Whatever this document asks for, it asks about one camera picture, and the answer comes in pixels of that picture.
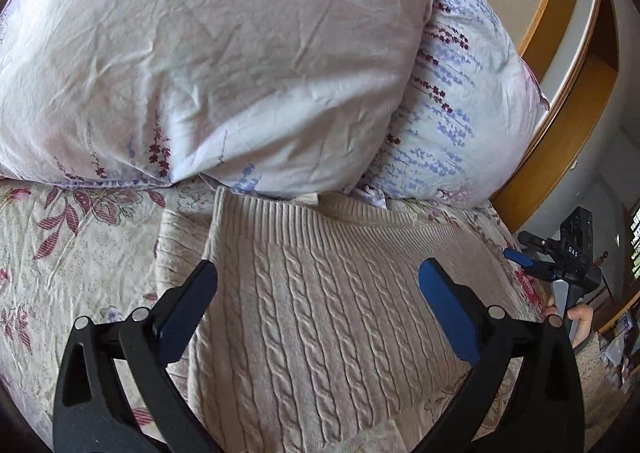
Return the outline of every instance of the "hand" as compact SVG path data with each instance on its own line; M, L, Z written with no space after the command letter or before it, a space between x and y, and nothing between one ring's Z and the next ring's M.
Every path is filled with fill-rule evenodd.
M558 315L558 307L553 296L549 296L546 300L546 307L542 311L542 316L546 319L552 314ZM578 320L578 328L575 331L574 342L572 346L576 348L580 343L586 340L591 333L591 321L593 320L593 308L584 303L576 305L566 313L567 318L571 321Z
M593 308L584 303L576 305L566 312L571 321L578 320L578 328L574 336L574 348L586 340L591 334L591 321L593 320Z

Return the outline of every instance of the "pink flower pattern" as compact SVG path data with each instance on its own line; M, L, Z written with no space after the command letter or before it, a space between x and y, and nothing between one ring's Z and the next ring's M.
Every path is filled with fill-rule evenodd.
M156 112L156 126L154 127L154 143L149 146L149 152L151 156L149 157L150 163L158 163L158 167L160 169L159 175L161 178L164 178L169 173L169 157L171 157L171 149L169 145L164 145L163 143L168 143L170 139L168 137L162 136L162 127L160 126L160 116Z
M443 202L451 205L468 203L469 199L475 195L473 187L467 183L462 183L453 189L438 188L438 194Z
M73 181L73 182L84 182L84 177L81 177L80 175L72 175L71 173L69 173L65 167L63 166L63 164L60 162L60 160L58 159L58 157L53 156L53 158L56 160L56 164L58 165L58 169L60 170L60 172L62 172L62 174L68 178L69 180Z
M100 178L107 178L105 169L100 166L100 159L98 158L98 156L95 155L95 152L93 152L91 156L94 158L94 160L91 161L91 164L95 164L95 175Z
M2 309L0 313L0 328L4 337L11 341L17 336L31 354L31 336L29 334L29 316L34 314L27 311L24 305L15 309Z
M0 269L0 289L11 281L11 274L8 269Z
M446 209L440 208L435 201L425 201L424 211L427 220L437 222L438 224L449 224L450 226L461 227L460 221L452 214L447 213Z
M29 190L29 189L26 189L26 188L12 189L12 190L9 190L7 192L3 192L2 194L0 194L0 203L13 202L13 201L16 201L16 200L24 200L29 195L31 195L31 190Z
M134 408L133 416L136 418L136 421L140 427L146 426L147 424L151 424L154 421L154 418L151 416L151 412L146 409L144 406L139 408Z
M522 287L522 291L524 293L524 296L527 298L529 303L531 305L533 305L537 309L537 311L542 313L542 311L543 311L542 298L536 292L536 289L534 289L534 287L532 285L533 282L538 281L538 280L528 276L527 274L525 274L524 269L522 267L518 267L514 271L514 274L515 274L516 278L518 279L518 283Z
M164 208L166 202L164 197L157 191L146 190L148 197ZM62 211L56 215L46 217L38 222L38 226L47 231L53 231L40 244L33 259L43 259L49 256L58 245L60 231L66 225L68 229L78 236L80 218L76 205L81 209L82 218L92 215L101 223L117 226L122 220L121 217L130 218L135 213L137 204L142 202L141 192L132 189L77 189L65 190L53 186L45 201L45 209L49 208L57 199L64 200Z

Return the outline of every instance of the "bed sheet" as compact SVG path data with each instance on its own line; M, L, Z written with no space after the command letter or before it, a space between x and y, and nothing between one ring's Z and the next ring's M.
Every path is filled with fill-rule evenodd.
M148 190L0 182L0 383L48 445L58 367L75 318L118 321L137 306L151 307L166 288L154 272L163 210L208 227L213 199L212 187L199 178ZM542 290L502 257L506 246L517 244L489 203L462 210L391 201L388 208L476 232L528 301L529 319L541 317ZM168 369L183 395L187 360ZM136 419L160 438L130 372L118 363Z

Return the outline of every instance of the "pillow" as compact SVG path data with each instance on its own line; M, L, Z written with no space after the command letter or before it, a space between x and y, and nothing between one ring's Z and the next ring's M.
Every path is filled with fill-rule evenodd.
M516 170L548 103L486 0L434 0L385 142L360 180L473 207Z
M11 0L0 175L294 196L353 187L433 0Z

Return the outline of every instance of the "beige knit sweater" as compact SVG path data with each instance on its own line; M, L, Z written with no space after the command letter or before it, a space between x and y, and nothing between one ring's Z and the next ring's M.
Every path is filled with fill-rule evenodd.
M343 196L313 209L220 189L208 235L165 212L159 292L201 256L218 293L173 373L229 453L410 451L468 369L418 289L430 256L485 305L524 313L472 231Z

